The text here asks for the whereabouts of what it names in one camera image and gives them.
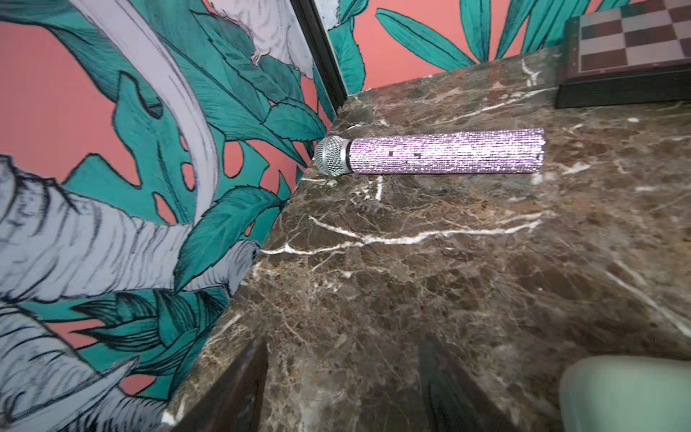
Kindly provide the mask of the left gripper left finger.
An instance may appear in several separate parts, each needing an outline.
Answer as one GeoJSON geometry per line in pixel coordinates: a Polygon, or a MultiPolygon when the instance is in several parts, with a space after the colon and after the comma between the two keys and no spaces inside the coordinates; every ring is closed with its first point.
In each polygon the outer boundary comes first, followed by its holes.
{"type": "Polygon", "coordinates": [[[266,339],[255,338],[173,430],[259,430],[267,370],[266,339]]]}

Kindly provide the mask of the grey umbrella case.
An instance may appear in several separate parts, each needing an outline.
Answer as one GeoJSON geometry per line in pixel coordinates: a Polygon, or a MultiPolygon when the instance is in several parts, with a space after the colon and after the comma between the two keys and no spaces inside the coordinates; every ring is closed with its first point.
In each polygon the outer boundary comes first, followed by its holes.
{"type": "Polygon", "coordinates": [[[583,359],[561,377],[559,401],[566,431],[689,431],[690,363],[583,359]]]}

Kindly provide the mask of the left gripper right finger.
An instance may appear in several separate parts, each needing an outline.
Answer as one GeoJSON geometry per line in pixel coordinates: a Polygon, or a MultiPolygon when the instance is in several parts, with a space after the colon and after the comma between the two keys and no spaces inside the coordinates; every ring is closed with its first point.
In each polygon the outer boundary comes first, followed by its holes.
{"type": "Polygon", "coordinates": [[[419,377],[432,431],[516,430],[438,338],[419,346],[419,377]]]}

